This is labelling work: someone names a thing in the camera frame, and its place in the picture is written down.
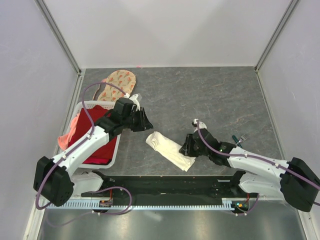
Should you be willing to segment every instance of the fork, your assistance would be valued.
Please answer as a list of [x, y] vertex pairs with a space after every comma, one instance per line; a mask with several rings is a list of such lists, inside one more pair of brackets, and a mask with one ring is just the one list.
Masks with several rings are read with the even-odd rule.
[[236, 146], [240, 143], [243, 143], [245, 140], [248, 139], [248, 135], [247, 134], [243, 134], [240, 138], [239, 141], [235, 144]]

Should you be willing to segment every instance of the red towel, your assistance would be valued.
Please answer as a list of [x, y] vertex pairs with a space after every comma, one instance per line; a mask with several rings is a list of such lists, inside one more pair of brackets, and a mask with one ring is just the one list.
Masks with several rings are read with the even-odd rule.
[[[101, 118], [104, 114], [106, 114], [107, 110], [103, 107], [96, 105], [92, 109], [88, 109], [90, 116], [95, 122], [99, 118]], [[89, 121], [88, 116], [85, 113], [85, 110], [82, 109], [79, 115], [79, 119], [76, 125], [75, 133], [69, 142], [68, 147], [78, 141], [89, 129], [91, 128], [91, 123]], [[95, 151], [87, 160], [85, 160], [84, 164], [99, 164], [99, 165], [107, 165], [111, 162], [112, 157], [114, 155], [114, 151], [116, 148], [117, 138], [115, 137], [106, 145], [100, 147], [97, 151]]]

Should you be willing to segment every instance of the white laundry basket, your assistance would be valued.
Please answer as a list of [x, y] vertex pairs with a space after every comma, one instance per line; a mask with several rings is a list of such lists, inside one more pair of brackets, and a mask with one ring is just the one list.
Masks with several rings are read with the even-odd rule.
[[[104, 109], [113, 109], [114, 106], [115, 106], [115, 102], [113, 101], [84, 101], [84, 105], [87, 109], [93, 109], [96, 105], [99, 105], [101, 107], [103, 107]], [[79, 102], [74, 110], [73, 110], [73, 113], [72, 113], [72, 116], [71, 116], [71, 121], [72, 119], [74, 119], [76, 117], [77, 114], [79, 114], [81, 112], [81, 109], [83, 108], [82, 106], [82, 102]], [[83, 169], [108, 169], [108, 168], [111, 168], [113, 164], [115, 164], [115, 161], [116, 161], [116, 156], [117, 156], [117, 151], [118, 151], [118, 147], [119, 147], [119, 141], [120, 141], [120, 135], [119, 134], [116, 138], [116, 143], [115, 143], [115, 148], [114, 148], [114, 152], [113, 152], [113, 156], [112, 156], [112, 160], [111, 162], [109, 162], [108, 165], [99, 165], [99, 164], [81, 164], [79, 166], [79, 168], [83, 168]]]

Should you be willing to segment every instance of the white cloth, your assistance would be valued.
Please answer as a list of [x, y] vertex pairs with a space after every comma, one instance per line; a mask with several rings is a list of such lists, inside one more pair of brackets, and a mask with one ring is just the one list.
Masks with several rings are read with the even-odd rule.
[[150, 134], [145, 142], [183, 171], [187, 172], [195, 162], [195, 157], [184, 156], [179, 153], [181, 146], [158, 131]]

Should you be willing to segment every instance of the orange patterned fabric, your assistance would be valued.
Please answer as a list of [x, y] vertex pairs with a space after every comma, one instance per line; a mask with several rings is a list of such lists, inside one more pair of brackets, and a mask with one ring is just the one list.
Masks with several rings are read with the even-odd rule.
[[[117, 70], [111, 73], [106, 79], [103, 79], [102, 82], [111, 83], [131, 95], [136, 85], [136, 76], [128, 70]], [[97, 101], [115, 102], [123, 96], [124, 94], [119, 90], [106, 85], [103, 92], [98, 96]]]

